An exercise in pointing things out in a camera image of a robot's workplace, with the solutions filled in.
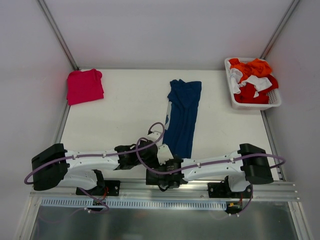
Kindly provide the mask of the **navy blue t-shirt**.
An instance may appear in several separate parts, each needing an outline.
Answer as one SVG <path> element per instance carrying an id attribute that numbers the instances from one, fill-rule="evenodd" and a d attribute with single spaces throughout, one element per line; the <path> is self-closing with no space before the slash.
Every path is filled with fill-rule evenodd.
<path id="1" fill-rule="evenodd" d="M 169 147 L 173 155 L 180 158 L 192 156 L 201 92 L 201 81 L 185 82 L 174 79 L 170 82 L 162 142 Z"/>

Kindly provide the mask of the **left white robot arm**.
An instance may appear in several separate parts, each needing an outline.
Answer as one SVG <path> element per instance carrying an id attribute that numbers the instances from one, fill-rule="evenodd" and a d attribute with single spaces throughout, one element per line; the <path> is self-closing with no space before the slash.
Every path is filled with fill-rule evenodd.
<path id="1" fill-rule="evenodd" d="M 145 164 L 158 167 L 158 147 L 151 140 L 139 145 L 119 145 L 110 150 L 80 152 L 65 149 L 56 143 L 31 159 L 35 191 L 46 191 L 57 186 L 76 187 L 99 195 L 104 191 L 103 170 L 131 170 Z"/>

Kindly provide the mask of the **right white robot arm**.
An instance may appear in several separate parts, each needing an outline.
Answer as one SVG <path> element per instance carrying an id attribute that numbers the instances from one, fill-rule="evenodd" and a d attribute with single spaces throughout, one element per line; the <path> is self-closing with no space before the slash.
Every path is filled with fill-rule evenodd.
<path id="1" fill-rule="evenodd" d="M 235 198 L 249 185 L 266 185 L 274 182 L 266 151 L 249 143 L 239 150 L 220 157 L 203 159 L 179 158 L 167 160 L 154 171 L 146 171 L 146 184 L 163 191 L 208 177 L 224 177 L 224 193 Z"/>

